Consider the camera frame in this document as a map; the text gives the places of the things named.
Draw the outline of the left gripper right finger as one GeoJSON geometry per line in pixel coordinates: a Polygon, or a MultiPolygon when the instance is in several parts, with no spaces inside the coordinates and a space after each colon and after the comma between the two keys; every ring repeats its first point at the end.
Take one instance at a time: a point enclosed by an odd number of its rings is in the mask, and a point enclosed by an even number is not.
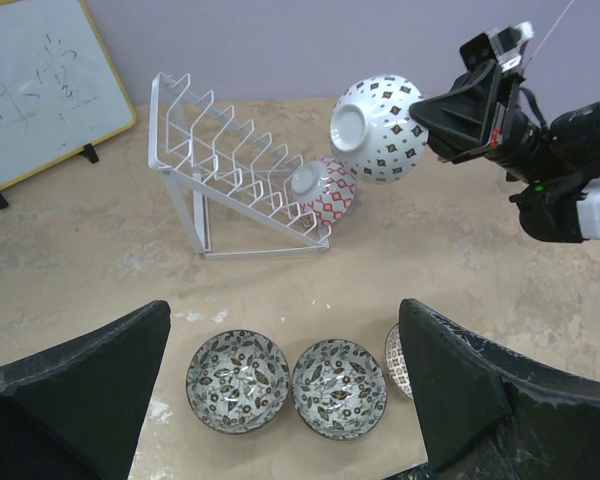
{"type": "Polygon", "coordinates": [[[401,302],[399,333],[435,479],[600,479],[600,382],[401,302]]]}

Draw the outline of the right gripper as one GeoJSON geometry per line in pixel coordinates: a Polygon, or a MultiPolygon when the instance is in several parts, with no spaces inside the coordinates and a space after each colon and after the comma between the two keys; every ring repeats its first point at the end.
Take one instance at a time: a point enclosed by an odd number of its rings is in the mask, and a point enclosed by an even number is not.
{"type": "Polygon", "coordinates": [[[502,80],[488,60],[449,92],[413,103],[409,114],[443,160],[474,159],[488,145],[486,158],[526,185],[509,200],[530,237],[600,240],[600,100],[548,122],[521,78],[502,80]]]}

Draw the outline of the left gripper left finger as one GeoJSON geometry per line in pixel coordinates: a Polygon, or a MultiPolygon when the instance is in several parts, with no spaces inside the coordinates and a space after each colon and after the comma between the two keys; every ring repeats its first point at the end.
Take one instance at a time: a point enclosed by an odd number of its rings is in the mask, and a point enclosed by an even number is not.
{"type": "Polygon", "coordinates": [[[0,479],[127,478],[170,314],[152,301],[0,366],[0,479]]]}

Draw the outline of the red patterned bowl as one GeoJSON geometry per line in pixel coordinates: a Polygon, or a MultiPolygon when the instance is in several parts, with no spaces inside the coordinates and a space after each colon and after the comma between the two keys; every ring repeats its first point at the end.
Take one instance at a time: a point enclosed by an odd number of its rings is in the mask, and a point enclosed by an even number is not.
{"type": "Polygon", "coordinates": [[[291,191],[300,212],[326,227],[338,221],[351,206],[356,178],[335,158],[319,157],[295,170],[291,191]]]}

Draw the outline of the white wire dish rack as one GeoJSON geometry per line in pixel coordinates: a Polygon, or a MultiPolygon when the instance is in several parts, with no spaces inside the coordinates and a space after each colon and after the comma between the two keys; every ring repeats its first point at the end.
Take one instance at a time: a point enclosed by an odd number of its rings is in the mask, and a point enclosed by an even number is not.
{"type": "Polygon", "coordinates": [[[210,207],[250,219],[266,234],[284,237],[277,248],[239,251],[264,257],[325,251],[332,229],[302,212],[291,194],[295,170],[305,163],[253,119],[239,121],[234,105],[218,106],[213,91],[194,92],[191,77],[157,74],[148,110],[148,166],[165,183],[196,254],[222,258],[212,243],[210,207]]]}

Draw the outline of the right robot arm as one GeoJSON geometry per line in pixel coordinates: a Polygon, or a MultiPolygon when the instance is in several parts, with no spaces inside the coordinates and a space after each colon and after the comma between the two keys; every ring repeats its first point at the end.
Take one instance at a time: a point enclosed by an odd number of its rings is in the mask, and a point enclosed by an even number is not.
{"type": "Polygon", "coordinates": [[[488,60],[409,112],[428,129],[441,161],[485,158],[524,183],[509,201],[527,235],[549,243],[600,240],[600,100],[548,122],[523,82],[488,60]]]}

